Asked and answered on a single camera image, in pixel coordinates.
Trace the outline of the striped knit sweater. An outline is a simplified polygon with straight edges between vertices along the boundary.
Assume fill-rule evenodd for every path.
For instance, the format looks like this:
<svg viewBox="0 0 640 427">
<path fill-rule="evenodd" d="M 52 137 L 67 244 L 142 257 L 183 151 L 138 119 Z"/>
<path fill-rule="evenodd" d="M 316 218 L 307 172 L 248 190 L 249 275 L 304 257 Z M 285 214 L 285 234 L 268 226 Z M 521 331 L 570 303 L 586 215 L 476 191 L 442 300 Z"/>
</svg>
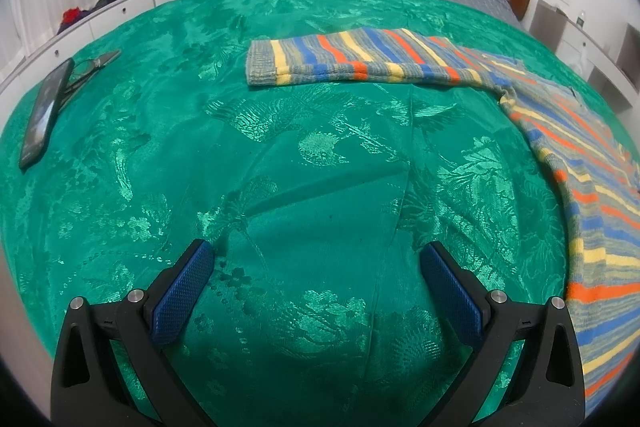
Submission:
<svg viewBox="0 0 640 427">
<path fill-rule="evenodd" d="M 639 348 L 639 165 L 573 90 L 515 58 L 455 46 L 407 28 L 257 40 L 252 87 L 371 81 L 489 92 L 550 168 L 568 224 L 570 316 L 594 412 Z"/>
</svg>

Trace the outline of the green patterned bedspread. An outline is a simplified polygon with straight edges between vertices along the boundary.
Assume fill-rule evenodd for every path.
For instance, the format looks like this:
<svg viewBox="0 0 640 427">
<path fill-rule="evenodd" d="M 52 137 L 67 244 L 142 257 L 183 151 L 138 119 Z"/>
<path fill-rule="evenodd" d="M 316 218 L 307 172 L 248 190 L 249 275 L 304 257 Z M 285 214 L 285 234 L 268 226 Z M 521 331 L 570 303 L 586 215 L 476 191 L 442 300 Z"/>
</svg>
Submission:
<svg viewBox="0 0 640 427">
<path fill-rule="evenodd" d="M 122 51 L 25 172 L 43 80 L 1 116 L 1 244 L 38 351 L 53 357 L 74 297 L 114 303 L 193 239 L 213 246 L 214 271 L 166 355 L 221 426 L 412 426 L 430 413 L 471 353 L 424 283 L 431 242 L 491 291 L 560 297 L 570 314 L 559 185 L 495 95 L 246 80 L 257 40 L 358 28 L 515 58 L 575 91 L 639 165 L 597 91 L 525 31 L 467 6 L 169 2 L 70 57 Z"/>
</svg>

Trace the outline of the black smartphone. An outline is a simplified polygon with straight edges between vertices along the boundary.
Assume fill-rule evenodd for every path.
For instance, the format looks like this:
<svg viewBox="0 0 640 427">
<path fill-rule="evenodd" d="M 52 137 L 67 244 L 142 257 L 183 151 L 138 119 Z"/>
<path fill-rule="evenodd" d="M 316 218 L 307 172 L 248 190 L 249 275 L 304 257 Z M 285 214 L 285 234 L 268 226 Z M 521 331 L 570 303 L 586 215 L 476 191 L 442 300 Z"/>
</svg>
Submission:
<svg viewBox="0 0 640 427">
<path fill-rule="evenodd" d="M 37 164 L 49 145 L 50 135 L 58 118 L 58 110 L 62 102 L 75 62 L 68 58 L 49 72 L 43 79 L 37 98 L 30 113 L 21 149 L 18 168 L 23 172 Z"/>
</svg>

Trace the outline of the white desk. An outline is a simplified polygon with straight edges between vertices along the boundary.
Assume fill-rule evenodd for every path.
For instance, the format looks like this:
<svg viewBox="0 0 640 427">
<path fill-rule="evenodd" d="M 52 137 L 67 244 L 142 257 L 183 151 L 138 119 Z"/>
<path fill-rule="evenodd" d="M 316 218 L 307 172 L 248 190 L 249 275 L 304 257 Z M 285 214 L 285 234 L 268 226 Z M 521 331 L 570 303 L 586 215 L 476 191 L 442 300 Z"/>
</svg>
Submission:
<svg viewBox="0 0 640 427">
<path fill-rule="evenodd" d="M 555 6 L 539 0 L 529 33 L 598 91 L 617 115 L 639 101 L 639 91 L 615 61 Z"/>
</svg>

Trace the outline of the white drawer cabinet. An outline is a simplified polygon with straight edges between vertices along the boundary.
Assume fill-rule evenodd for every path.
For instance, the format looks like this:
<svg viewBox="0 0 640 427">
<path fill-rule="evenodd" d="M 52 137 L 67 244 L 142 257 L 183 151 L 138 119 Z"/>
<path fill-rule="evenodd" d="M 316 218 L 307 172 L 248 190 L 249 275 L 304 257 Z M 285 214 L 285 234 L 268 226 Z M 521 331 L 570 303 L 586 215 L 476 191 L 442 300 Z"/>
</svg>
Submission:
<svg viewBox="0 0 640 427">
<path fill-rule="evenodd" d="M 155 5 L 155 0 L 116 0 L 40 46 L 2 81 L 1 116 L 9 117 L 21 98 L 66 58 Z"/>
</svg>

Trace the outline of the red item on cabinet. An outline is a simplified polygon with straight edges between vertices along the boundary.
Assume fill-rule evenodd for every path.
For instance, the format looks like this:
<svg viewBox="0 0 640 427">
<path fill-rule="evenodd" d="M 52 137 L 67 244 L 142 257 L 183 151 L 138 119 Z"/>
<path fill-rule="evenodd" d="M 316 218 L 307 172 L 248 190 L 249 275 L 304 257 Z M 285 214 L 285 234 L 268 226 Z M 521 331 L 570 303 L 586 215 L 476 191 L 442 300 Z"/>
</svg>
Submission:
<svg viewBox="0 0 640 427">
<path fill-rule="evenodd" d="M 66 31 L 66 29 L 74 26 L 90 14 L 90 10 L 82 10 L 79 8 L 73 8 L 65 11 L 63 13 L 60 26 L 58 26 L 58 35 L 62 34 L 63 31 Z"/>
</svg>

